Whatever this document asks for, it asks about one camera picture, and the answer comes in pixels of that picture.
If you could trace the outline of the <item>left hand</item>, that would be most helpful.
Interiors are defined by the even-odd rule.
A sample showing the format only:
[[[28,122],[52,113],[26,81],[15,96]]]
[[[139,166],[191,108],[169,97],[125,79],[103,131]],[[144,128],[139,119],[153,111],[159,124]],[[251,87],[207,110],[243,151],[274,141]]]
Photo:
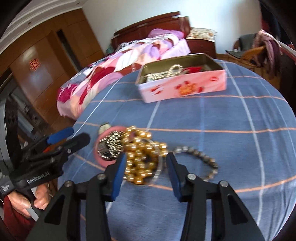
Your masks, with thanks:
[[[19,194],[18,192],[12,192],[8,196],[13,208],[25,217],[31,217],[27,209],[31,207],[29,200]],[[34,206],[40,210],[44,210],[51,200],[51,192],[49,184],[45,183],[36,188],[36,199],[34,200]]]

